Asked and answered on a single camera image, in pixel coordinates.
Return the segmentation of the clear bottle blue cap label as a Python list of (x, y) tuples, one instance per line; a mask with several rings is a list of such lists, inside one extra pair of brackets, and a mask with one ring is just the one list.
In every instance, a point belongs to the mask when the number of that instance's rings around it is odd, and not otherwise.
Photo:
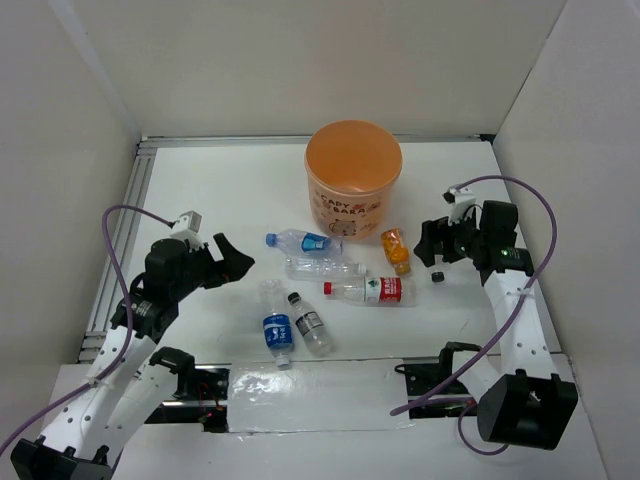
[(288, 229), (280, 233), (267, 233), (265, 243), (288, 255), (341, 255), (343, 242), (341, 238), (332, 238), (307, 231)]

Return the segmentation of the blue label pepsi bottle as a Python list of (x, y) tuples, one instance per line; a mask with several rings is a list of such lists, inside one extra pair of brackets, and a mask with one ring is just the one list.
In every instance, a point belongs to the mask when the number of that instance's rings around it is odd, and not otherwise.
[(262, 327), (266, 347), (277, 368), (287, 370), (294, 340), (284, 286), (280, 280), (264, 280), (259, 285), (259, 296), (264, 309)]

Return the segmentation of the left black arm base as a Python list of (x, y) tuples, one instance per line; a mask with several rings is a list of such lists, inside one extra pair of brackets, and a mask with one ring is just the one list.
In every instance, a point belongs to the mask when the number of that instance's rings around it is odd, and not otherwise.
[(229, 375), (229, 368), (197, 366), (185, 390), (164, 400), (145, 423), (197, 425), (207, 433), (226, 433)]

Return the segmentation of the clear crushed bottle white cap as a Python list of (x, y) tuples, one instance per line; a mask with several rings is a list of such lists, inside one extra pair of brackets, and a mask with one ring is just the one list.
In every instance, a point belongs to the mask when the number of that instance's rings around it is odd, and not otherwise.
[(367, 273), (367, 267), (362, 263), (320, 257), (287, 256), (284, 269), (292, 280), (313, 282), (363, 277)]

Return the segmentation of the orange small bottle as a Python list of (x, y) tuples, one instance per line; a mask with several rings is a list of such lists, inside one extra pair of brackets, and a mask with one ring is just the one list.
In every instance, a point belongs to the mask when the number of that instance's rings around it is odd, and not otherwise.
[(395, 273), (398, 276), (408, 275), (411, 272), (410, 253), (402, 230), (399, 228), (386, 230), (380, 237), (385, 256)]

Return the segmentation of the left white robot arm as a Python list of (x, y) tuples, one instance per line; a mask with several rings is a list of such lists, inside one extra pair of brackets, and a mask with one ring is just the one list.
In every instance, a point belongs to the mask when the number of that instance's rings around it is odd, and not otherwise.
[(10, 455), (21, 479), (109, 479), (124, 446), (169, 397), (196, 390), (195, 358), (161, 346), (179, 303), (198, 289), (241, 280), (253, 267), (218, 233), (222, 255), (166, 238), (152, 244), (131, 282), (83, 385), (54, 402), (61, 411), (37, 439), (19, 439)]

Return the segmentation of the clear bottle red label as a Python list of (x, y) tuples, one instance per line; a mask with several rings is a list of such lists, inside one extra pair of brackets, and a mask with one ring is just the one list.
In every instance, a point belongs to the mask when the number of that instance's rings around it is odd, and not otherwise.
[(358, 277), (323, 283), (325, 296), (347, 304), (371, 307), (413, 307), (416, 287), (401, 277)]

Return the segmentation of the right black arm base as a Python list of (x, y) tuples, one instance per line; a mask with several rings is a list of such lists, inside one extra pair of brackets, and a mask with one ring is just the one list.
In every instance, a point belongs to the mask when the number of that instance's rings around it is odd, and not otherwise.
[[(440, 371), (439, 363), (432, 360), (426, 363), (401, 363), (394, 367), (394, 371), (404, 377), (407, 396), (413, 400), (438, 385), (447, 375)], [(456, 380), (446, 387), (436, 398), (467, 397), (468, 390)], [(464, 407), (465, 401), (455, 403), (447, 400), (444, 403), (421, 406), (409, 410), (410, 419), (434, 419), (457, 417)]]

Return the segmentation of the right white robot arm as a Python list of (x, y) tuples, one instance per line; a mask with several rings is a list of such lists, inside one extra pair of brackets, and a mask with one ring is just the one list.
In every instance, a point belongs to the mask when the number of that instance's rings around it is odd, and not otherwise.
[(501, 366), (487, 357), (472, 367), (450, 358), (436, 369), (448, 392), (463, 387), (476, 406), (480, 437), (491, 443), (553, 450), (578, 403), (575, 384), (560, 377), (547, 347), (529, 252), (516, 245), (518, 209), (500, 201), (447, 199), (449, 216), (426, 221), (414, 252), (427, 267), (468, 258), (491, 303)]

